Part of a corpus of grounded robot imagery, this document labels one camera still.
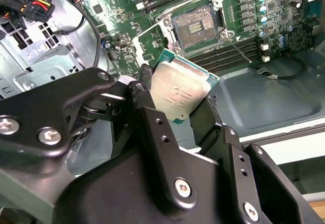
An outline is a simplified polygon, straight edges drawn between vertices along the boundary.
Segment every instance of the screw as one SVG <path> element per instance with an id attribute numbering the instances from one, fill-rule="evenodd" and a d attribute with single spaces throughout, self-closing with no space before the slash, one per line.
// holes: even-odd
<path id="1" fill-rule="evenodd" d="M 171 23 L 171 21 L 169 19 L 164 20 L 164 24 L 170 24 L 170 23 Z"/>
<path id="2" fill-rule="evenodd" d="M 263 154 L 263 151 L 259 147 L 255 147 L 259 154 Z"/>
<path id="3" fill-rule="evenodd" d="M 244 209 L 249 218 L 253 221 L 258 221 L 258 212 L 251 204 L 248 202 L 244 203 Z"/>
<path id="4" fill-rule="evenodd" d="M 43 144 L 55 145 L 61 140 L 61 134 L 55 129 L 43 129 L 39 133 L 39 140 Z"/>
<path id="5" fill-rule="evenodd" d="M 36 84 L 34 84 L 32 81 L 27 81 L 25 84 L 23 84 L 23 87 L 25 90 L 31 90 L 32 88 L 36 87 Z"/>
<path id="6" fill-rule="evenodd" d="M 177 193 L 180 196 L 187 198 L 191 195 L 191 187 L 188 185 L 188 183 L 185 180 L 176 179 L 175 187 L 176 187 Z"/>
<path id="7" fill-rule="evenodd" d="M 137 87 L 138 89 L 142 90 L 142 91 L 145 91 L 145 90 L 146 90 L 146 88 L 145 88 L 141 83 L 137 83 L 137 84 L 136 84 L 136 87 Z"/>
<path id="8" fill-rule="evenodd" d="M 110 78 L 107 76 L 106 73 L 103 73 L 103 72 L 100 72 L 98 73 L 98 76 L 101 78 L 101 79 L 104 79 L 104 80 L 109 80 Z"/>
<path id="9" fill-rule="evenodd" d="M 231 127 L 228 127 L 228 131 L 229 131 L 232 135 L 235 135 L 235 134 L 236 134 L 235 130 L 233 130 Z"/>
<path id="10" fill-rule="evenodd" d="M 179 49 L 179 48 L 175 48 L 175 53 L 176 54 L 179 54 L 179 53 L 181 53 L 182 51 Z"/>
<path id="11" fill-rule="evenodd" d="M 19 123 L 12 118 L 0 118 L 0 134 L 10 135 L 19 130 Z"/>

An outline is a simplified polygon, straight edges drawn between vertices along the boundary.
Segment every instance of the mounting hole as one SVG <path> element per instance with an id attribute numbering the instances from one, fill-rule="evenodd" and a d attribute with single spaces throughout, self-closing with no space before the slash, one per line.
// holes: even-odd
<path id="1" fill-rule="evenodd" d="M 112 110 L 112 115 L 113 116 L 116 116 L 116 115 L 120 114 L 120 112 L 121 112 L 121 108 L 119 108 L 118 106 L 113 107 L 113 110 Z"/>
<path id="2" fill-rule="evenodd" d="M 156 119 L 156 123 L 159 124 L 159 125 L 161 125 L 163 122 L 159 118 L 157 118 Z"/>
<path id="3" fill-rule="evenodd" d="M 248 176 L 247 172 L 246 172 L 244 169 L 241 169 L 240 171 L 242 172 L 242 174 L 243 174 L 245 177 Z"/>
<path id="4" fill-rule="evenodd" d="M 142 91 L 145 91 L 145 90 L 146 90 L 145 86 L 143 86 L 141 83 L 137 83 L 137 84 L 136 84 L 136 87 L 137 87 L 138 89 L 142 90 Z"/>
<path id="5" fill-rule="evenodd" d="M 169 142 L 169 138 L 167 138 L 165 135 L 161 137 L 161 140 L 165 143 Z"/>

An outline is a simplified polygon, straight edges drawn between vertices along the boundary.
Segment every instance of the white connector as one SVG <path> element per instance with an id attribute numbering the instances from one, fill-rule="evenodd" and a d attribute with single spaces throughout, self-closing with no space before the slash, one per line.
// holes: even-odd
<path id="1" fill-rule="evenodd" d="M 262 61 L 263 62 L 268 62 L 268 61 L 270 61 L 270 57 L 269 56 L 263 56 L 262 55 Z"/>

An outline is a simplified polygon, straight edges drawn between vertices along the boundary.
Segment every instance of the black bracket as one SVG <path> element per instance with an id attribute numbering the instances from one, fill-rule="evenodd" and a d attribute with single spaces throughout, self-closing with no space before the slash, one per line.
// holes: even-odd
<path id="1" fill-rule="evenodd" d="M 198 193 L 172 129 L 165 114 L 155 109 L 146 85 L 134 81 L 128 90 L 146 158 L 152 163 L 151 178 L 160 208 L 173 218 L 184 217 L 197 204 Z"/>
<path id="2" fill-rule="evenodd" d="M 70 147 L 70 131 L 83 102 L 113 84 L 109 74 L 91 68 L 1 101 L 0 118 L 14 119 L 19 125 L 15 133 L 0 134 L 1 148 L 43 157 L 63 155 Z M 59 142 L 42 143 L 39 134 L 44 129 L 56 130 Z"/>

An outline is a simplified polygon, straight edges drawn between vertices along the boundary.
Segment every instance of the cable connector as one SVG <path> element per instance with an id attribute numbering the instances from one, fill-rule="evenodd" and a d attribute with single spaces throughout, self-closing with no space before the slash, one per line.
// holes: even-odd
<path id="1" fill-rule="evenodd" d="M 24 17 L 31 21 L 44 23 L 50 19 L 54 9 L 55 6 L 53 4 L 47 3 L 44 0 L 34 0 L 27 3 L 21 9 L 21 12 Z"/>

